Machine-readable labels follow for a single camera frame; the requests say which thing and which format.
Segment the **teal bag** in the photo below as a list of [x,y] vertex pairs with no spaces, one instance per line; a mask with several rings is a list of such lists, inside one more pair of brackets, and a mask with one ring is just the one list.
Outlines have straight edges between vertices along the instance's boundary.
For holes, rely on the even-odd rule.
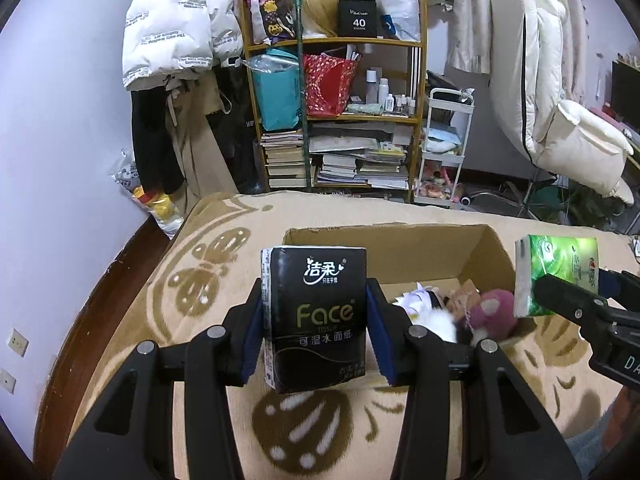
[[281,49],[268,49],[250,60],[256,101],[265,131],[294,128],[300,117],[299,62]]

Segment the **stack of books left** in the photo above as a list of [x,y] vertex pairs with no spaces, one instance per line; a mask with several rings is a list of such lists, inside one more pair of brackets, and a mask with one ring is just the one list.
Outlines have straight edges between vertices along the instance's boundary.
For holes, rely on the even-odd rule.
[[259,140],[270,188],[306,188],[303,131],[265,132]]

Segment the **white rolling cart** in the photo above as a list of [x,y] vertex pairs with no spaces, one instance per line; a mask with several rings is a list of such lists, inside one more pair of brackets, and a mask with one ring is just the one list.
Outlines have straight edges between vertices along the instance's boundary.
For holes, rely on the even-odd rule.
[[469,203],[460,174],[474,110],[473,88],[433,88],[428,92],[413,203],[444,208]]

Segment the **green tissue pack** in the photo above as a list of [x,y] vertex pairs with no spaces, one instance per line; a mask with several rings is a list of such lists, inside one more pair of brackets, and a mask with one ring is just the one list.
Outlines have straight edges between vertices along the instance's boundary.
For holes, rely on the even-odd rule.
[[590,292],[599,291],[599,248],[595,237],[529,234],[515,243],[513,314],[536,318],[552,312],[534,299],[537,278],[550,274]]

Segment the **beige trench coat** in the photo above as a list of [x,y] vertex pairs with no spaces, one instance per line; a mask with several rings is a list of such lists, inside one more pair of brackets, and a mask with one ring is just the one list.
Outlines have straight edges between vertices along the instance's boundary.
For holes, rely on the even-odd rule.
[[184,182],[171,200],[186,217],[210,194],[238,192],[207,117],[224,112],[214,72],[183,81],[167,97],[166,126]]

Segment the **cosmetic bottles group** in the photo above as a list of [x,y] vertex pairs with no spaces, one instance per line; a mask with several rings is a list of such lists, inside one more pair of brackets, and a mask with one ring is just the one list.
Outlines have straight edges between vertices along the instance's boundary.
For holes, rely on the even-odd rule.
[[405,94],[390,92],[388,79],[378,70],[371,68],[366,73],[366,95],[364,112],[370,115],[412,116],[416,111],[416,101]]

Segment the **cream recliner chair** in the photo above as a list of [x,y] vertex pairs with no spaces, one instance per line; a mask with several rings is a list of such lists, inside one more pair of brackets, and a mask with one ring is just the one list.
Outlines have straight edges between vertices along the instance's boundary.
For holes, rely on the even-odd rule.
[[537,168],[567,177],[628,206],[634,194],[623,180],[634,154],[620,130],[565,97],[562,85],[563,14],[533,16],[534,0],[511,0],[516,14],[498,19],[491,48],[489,91],[503,133]]

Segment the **open cardboard box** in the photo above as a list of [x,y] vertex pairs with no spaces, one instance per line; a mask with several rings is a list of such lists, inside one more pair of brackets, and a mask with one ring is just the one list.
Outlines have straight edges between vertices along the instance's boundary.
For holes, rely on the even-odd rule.
[[416,283],[448,296],[465,282],[480,292],[514,289],[514,266],[489,226],[418,224],[341,226],[291,230],[282,245],[363,247],[367,281],[374,278],[388,302]]

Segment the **pile of books and papers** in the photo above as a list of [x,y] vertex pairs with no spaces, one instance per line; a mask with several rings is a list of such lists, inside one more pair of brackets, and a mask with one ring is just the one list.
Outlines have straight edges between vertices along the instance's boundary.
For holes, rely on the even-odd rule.
[[309,133],[314,184],[407,191],[412,134],[393,122],[317,122]]

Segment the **white-haired purple doll plush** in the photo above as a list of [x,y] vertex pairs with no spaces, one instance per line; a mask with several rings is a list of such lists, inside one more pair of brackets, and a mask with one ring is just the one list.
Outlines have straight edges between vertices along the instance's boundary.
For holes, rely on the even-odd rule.
[[401,296],[396,297],[393,305],[403,308],[409,318],[417,321],[431,310],[440,309],[442,302],[437,287],[416,283],[416,288],[411,292],[404,292]]

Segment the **wall power outlet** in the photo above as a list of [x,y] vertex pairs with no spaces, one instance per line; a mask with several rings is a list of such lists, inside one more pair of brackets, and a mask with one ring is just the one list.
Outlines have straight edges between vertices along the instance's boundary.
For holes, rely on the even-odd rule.
[[21,358],[25,355],[29,341],[18,330],[12,330],[8,339],[8,347]]

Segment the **black and white plush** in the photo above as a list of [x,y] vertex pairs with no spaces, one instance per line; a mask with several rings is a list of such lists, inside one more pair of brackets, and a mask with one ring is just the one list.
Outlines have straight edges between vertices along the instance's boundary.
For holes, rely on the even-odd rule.
[[472,342],[471,332],[459,325],[454,320],[454,316],[445,308],[431,310],[420,320],[412,322],[424,326],[445,342],[452,344],[470,344]]

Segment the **wooden bookshelf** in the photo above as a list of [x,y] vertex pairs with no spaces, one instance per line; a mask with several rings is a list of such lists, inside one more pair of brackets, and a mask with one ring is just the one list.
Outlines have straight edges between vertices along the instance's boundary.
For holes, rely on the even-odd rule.
[[269,191],[411,200],[426,83],[424,0],[401,37],[374,0],[245,0],[244,64]]

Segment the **dark monitor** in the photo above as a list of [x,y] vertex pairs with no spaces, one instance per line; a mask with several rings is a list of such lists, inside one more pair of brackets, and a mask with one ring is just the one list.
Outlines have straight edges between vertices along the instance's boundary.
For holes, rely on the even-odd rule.
[[620,122],[640,128],[640,72],[620,61],[612,63],[611,108]]

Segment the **red patterned bag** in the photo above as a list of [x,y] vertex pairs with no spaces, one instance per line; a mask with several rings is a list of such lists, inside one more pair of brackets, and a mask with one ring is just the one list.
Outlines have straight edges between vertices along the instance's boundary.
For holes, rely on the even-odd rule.
[[346,110],[358,61],[326,53],[305,54],[306,112],[309,117],[331,118]]

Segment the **black box marked 40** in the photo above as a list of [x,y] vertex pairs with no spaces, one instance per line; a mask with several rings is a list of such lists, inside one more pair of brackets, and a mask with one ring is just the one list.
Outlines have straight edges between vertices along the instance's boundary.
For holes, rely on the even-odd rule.
[[374,0],[338,0],[337,36],[375,38],[377,19]]

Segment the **plastic bag on floor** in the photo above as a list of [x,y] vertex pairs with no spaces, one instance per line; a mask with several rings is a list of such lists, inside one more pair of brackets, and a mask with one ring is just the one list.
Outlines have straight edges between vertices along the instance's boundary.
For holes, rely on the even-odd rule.
[[164,192],[146,192],[132,151],[121,150],[111,178],[122,192],[149,214],[163,233],[172,240],[183,224],[183,215]]

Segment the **black hanging garment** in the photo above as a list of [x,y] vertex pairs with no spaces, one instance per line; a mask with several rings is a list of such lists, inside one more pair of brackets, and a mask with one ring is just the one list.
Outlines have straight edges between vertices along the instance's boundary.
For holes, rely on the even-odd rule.
[[131,91],[134,159],[145,192],[170,195],[183,184],[183,173],[166,126],[167,92],[163,87]]

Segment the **pink bear plush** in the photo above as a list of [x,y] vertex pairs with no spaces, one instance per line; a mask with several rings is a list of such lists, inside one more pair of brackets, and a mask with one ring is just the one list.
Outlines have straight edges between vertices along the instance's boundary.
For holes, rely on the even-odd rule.
[[507,290],[494,289],[480,296],[480,302],[469,310],[468,316],[474,344],[486,338],[506,340],[518,324],[513,308],[514,295]]

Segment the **white puffer jacket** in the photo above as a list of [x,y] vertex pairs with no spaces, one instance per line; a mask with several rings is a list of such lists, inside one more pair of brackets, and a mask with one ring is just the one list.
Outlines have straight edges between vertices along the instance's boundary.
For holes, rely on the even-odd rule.
[[122,40],[122,84],[133,91],[196,79],[243,52],[234,0],[132,0]]

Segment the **blonde wig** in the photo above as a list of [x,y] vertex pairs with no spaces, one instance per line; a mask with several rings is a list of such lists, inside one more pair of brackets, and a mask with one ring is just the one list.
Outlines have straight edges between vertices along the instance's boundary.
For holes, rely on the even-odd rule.
[[335,37],[340,0],[302,0],[303,26],[313,35]]

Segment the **colourful cartoon bag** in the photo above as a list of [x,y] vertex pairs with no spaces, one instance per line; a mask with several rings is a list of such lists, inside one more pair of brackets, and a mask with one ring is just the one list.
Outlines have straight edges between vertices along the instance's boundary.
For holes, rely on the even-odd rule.
[[245,0],[254,44],[277,44],[296,38],[293,0]]

